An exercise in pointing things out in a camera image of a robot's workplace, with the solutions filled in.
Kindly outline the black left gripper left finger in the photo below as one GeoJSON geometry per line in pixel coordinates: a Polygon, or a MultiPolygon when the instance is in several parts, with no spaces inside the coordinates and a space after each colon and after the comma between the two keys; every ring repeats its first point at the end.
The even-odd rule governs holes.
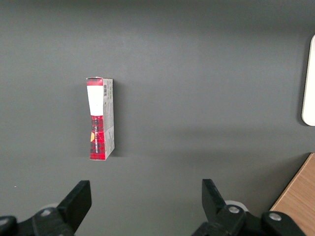
{"type": "Polygon", "coordinates": [[[23,222],[0,217],[2,236],[73,236],[92,205],[90,181],[81,180],[56,206],[41,209],[23,222]]]}

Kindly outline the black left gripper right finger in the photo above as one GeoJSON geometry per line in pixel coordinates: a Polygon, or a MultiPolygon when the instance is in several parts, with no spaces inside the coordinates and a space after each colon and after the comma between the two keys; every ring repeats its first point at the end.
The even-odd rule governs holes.
{"type": "Polygon", "coordinates": [[[236,204],[227,204],[211,179],[202,180],[202,206],[207,222],[194,236],[304,236],[285,213],[267,211],[256,217],[236,204]]]}

